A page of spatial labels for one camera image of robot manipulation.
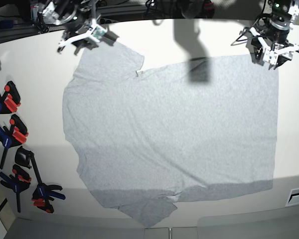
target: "clamp jaw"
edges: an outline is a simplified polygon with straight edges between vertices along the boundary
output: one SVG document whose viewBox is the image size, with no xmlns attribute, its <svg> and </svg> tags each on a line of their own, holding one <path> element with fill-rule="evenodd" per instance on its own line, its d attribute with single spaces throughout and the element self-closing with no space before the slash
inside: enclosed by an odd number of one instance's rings
<svg viewBox="0 0 299 239">
<path fill-rule="evenodd" d="M 61 193 L 54 192 L 54 190 L 62 190 L 59 185 L 46 185 L 45 183 L 38 184 L 32 194 L 33 205 L 47 213 L 53 213 L 54 208 L 49 201 L 54 201 L 54 198 L 65 200 L 65 196 Z"/>
<path fill-rule="evenodd" d="M 6 126 L 0 127 L 0 142 L 4 147 L 0 169 L 3 169 L 5 158 L 9 148 L 20 146 L 26 142 L 28 136 L 27 128 L 17 115 L 12 115 L 10 119 L 10 129 Z"/>
<path fill-rule="evenodd" d="M 4 87 L 4 94 L 0 94 L 0 115 L 16 112 L 20 106 L 20 95 L 12 81 L 9 81 Z"/>
<path fill-rule="evenodd" d="M 38 185 L 32 194 L 32 201 L 34 202 L 33 205 L 41 210 L 46 211 L 47 213 L 53 213 L 54 208 L 50 204 L 50 201 L 54 201 L 54 198 L 65 200 L 65 196 L 63 194 L 54 192 L 54 190 L 62 190 L 63 188 L 58 185 L 46 185 L 42 182 L 33 152 L 26 150 L 21 146 L 15 154 L 14 161 L 16 164 L 27 168 L 31 168 L 31 161 L 36 179 L 38 181 Z"/>
<path fill-rule="evenodd" d="M 27 190 L 30 187 L 30 175 L 25 172 L 18 165 L 13 166 L 12 172 L 15 176 L 6 176 L 4 173 L 0 172 L 0 177 L 3 179 L 0 183 L 9 189 L 12 189 L 16 193 L 16 206 L 17 211 L 20 213 L 20 193 Z"/>
</svg>

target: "gray t-shirt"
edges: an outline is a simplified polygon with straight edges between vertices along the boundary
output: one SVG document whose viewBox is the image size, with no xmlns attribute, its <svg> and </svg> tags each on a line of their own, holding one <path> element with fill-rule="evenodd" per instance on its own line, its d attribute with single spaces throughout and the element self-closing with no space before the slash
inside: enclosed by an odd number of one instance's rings
<svg viewBox="0 0 299 239">
<path fill-rule="evenodd" d="M 137 74 L 143 60 L 101 43 L 84 51 L 64 91 L 66 139 L 98 202 L 149 228 L 174 202 L 271 189 L 278 72 L 243 55 Z"/>
</svg>

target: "white tabletop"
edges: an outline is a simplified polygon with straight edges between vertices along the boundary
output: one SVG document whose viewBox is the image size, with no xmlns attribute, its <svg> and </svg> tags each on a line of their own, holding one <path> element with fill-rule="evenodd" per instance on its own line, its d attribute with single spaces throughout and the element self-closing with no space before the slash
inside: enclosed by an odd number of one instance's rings
<svg viewBox="0 0 299 239">
<path fill-rule="evenodd" d="M 243 25 L 229 20 L 132 21 L 110 25 L 118 41 L 145 56 L 142 70 L 202 56 L 249 54 L 245 44 L 230 46 Z M 62 32 L 28 37 L 0 45 L 0 90 L 13 80 L 21 95 L 17 114 L 28 128 L 24 147 L 35 153 L 42 180 L 64 188 L 66 200 L 52 202 L 55 212 L 50 218 L 76 216 L 88 218 L 128 219 L 115 209 L 103 208 L 89 193 L 76 172 L 78 156 L 65 140 L 62 97 L 66 85 L 79 63 L 74 47 L 56 52 Z M 299 44 L 299 26 L 290 33 L 291 43 Z M 239 198 L 176 203 L 178 209 L 155 227 L 194 227 L 205 216 L 240 214 L 283 208 L 291 188 L 299 187 L 299 54 L 279 68 L 278 142 L 274 187 L 272 190 Z M 8 124 L 9 116 L 0 116 Z M 0 144 L 0 159 L 3 147 Z M 3 169 L 10 174 L 16 148 L 10 149 Z M 21 214 L 16 212 L 15 194 L 4 187 L 9 204 L 17 217 L 36 219 L 44 211 L 32 205 L 36 187 L 33 170 L 26 169 L 33 180 L 30 189 L 21 193 Z"/>
</svg>

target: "black cable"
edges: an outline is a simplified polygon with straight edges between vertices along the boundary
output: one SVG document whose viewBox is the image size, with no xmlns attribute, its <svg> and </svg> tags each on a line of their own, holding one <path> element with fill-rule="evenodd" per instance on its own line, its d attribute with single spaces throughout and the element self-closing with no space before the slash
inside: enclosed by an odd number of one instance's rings
<svg viewBox="0 0 299 239">
<path fill-rule="evenodd" d="M 20 16 L 20 15 L 15 15 L 15 16 L 2 16 L 2 15 L 0 15 L 0 17 L 18 17 L 18 18 L 22 18 L 22 16 Z"/>
<path fill-rule="evenodd" d="M 35 25 L 36 27 L 39 29 L 39 31 L 41 33 L 47 33 L 49 32 L 49 27 L 45 24 L 44 20 L 43 20 L 43 16 L 41 13 L 38 12 L 38 15 L 37 15 L 37 19 L 35 21 Z"/>
<path fill-rule="evenodd" d="M 246 33 L 249 31 L 249 29 L 253 28 L 253 27 L 258 23 L 258 21 L 259 21 L 261 18 L 263 18 L 264 16 L 267 16 L 267 14 L 264 14 L 264 10 L 265 10 L 265 8 L 266 8 L 266 1 L 267 1 L 267 0 L 264 1 L 263 9 L 262 9 L 260 15 L 257 16 L 255 22 L 251 25 L 251 27 L 248 28 L 248 30 L 245 29 L 245 31 L 243 32 L 243 34 L 241 34 L 241 35 L 240 35 L 234 42 L 240 42 L 241 40 L 239 40 L 239 39 L 242 38 L 244 35 L 246 35 Z"/>
<path fill-rule="evenodd" d="M 158 13 L 160 14 L 160 17 L 161 18 L 165 18 L 165 13 L 161 10 L 158 10 L 157 9 L 157 1 L 156 0 L 147 0 L 145 2 L 145 6 L 146 6 L 146 11 L 142 13 L 142 18 L 144 19 L 149 12 L 155 12 L 155 13 Z"/>
<path fill-rule="evenodd" d="M 248 41 L 248 40 L 250 40 L 250 39 L 254 39 L 254 38 L 258 38 L 258 37 L 266 37 L 266 36 L 262 36 L 262 35 L 259 35 L 259 36 L 252 36 L 252 37 L 248 37 L 248 38 L 246 38 L 246 39 L 236 40 L 236 42 Z"/>
<path fill-rule="evenodd" d="M 121 5 L 121 4 L 124 4 L 124 3 L 128 2 L 128 1 L 130 1 L 130 0 L 123 1 L 123 2 L 120 2 L 120 3 L 115 4 L 115 5 Z"/>
<path fill-rule="evenodd" d="M 261 11 L 261 14 L 263 14 L 264 11 L 265 11 L 265 8 L 266 8 L 266 1 L 267 1 L 267 0 L 265 0 L 265 2 L 264 2 L 264 6 L 263 6 L 263 10 Z"/>
</svg>

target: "cable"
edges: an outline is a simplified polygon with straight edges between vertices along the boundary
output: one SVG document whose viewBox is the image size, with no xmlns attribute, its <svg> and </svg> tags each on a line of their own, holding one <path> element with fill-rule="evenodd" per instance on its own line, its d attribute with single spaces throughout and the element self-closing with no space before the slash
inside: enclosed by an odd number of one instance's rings
<svg viewBox="0 0 299 239">
<path fill-rule="evenodd" d="M 97 7 L 100 7 L 100 6 L 107 6 L 108 5 L 108 2 L 105 1 L 105 0 L 100 0 L 96 3 L 96 6 Z"/>
<path fill-rule="evenodd" d="M 267 1 L 267 0 L 265 0 L 265 2 L 264 2 L 264 6 L 263 6 L 263 10 L 261 11 L 261 14 L 263 14 L 264 11 L 265 11 L 265 8 L 266 8 L 266 1 Z"/>
<path fill-rule="evenodd" d="M 246 38 L 246 39 L 236 40 L 236 42 L 248 41 L 248 40 L 250 40 L 250 39 L 254 39 L 254 38 L 258 38 L 258 37 L 266 37 L 266 36 L 262 36 L 262 35 L 259 35 L 259 36 L 252 36 L 252 37 L 248 37 L 248 38 Z"/>
<path fill-rule="evenodd" d="M 2 16 L 2 15 L 0 15 L 0 17 L 18 17 L 18 18 L 22 18 L 22 16 L 20 16 L 20 15 L 15 15 L 15 16 Z"/>
<path fill-rule="evenodd" d="M 145 2 L 145 6 L 146 6 L 147 10 L 142 13 L 142 18 L 143 19 L 145 19 L 145 17 L 147 16 L 147 14 L 149 12 L 159 13 L 160 16 L 161 16 L 161 18 L 165 18 L 165 12 L 157 9 L 157 2 L 156 2 L 156 0 L 147 0 Z"/>
<path fill-rule="evenodd" d="M 47 33 L 49 32 L 49 27 L 45 24 L 43 20 L 43 16 L 41 13 L 38 12 L 38 17 L 35 21 L 36 27 L 39 29 L 41 33 Z"/>
<path fill-rule="evenodd" d="M 124 3 L 128 2 L 128 1 L 130 1 L 130 0 L 123 1 L 123 2 L 120 2 L 120 3 L 115 4 L 115 5 L 121 5 L 121 4 L 124 4 Z"/>
<path fill-rule="evenodd" d="M 244 35 L 246 35 L 246 33 L 249 31 L 250 28 L 253 28 L 253 27 L 258 23 L 258 21 L 259 21 L 261 18 L 263 18 L 264 16 L 267 16 L 267 14 L 264 14 L 264 10 L 265 10 L 265 8 L 266 8 L 266 1 L 267 1 L 267 0 L 264 1 L 263 9 L 262 9 L 260 15 L 257 16 L 255 22 L 251 25 L 251 27 L 248 28 L 248 30 L 245 29 L 245 31 L 243 32 L 243 34 L 241 34 L 241 35 L 240 35 L 234 42 L 240 42 L 241 40 L 239 40 L 239 39 L 242 38 Z"/>
</svg>

